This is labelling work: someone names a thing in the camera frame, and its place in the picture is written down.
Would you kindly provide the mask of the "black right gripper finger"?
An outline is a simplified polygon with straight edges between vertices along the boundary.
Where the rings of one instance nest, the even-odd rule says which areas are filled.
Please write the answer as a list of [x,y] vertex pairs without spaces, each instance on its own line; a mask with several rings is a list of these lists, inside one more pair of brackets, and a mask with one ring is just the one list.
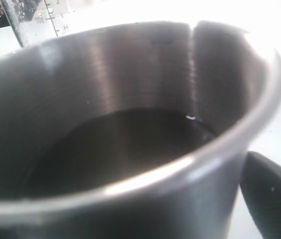
[[262,237],[281,239],[281,166],[258,152],[248,152],[240,188]]

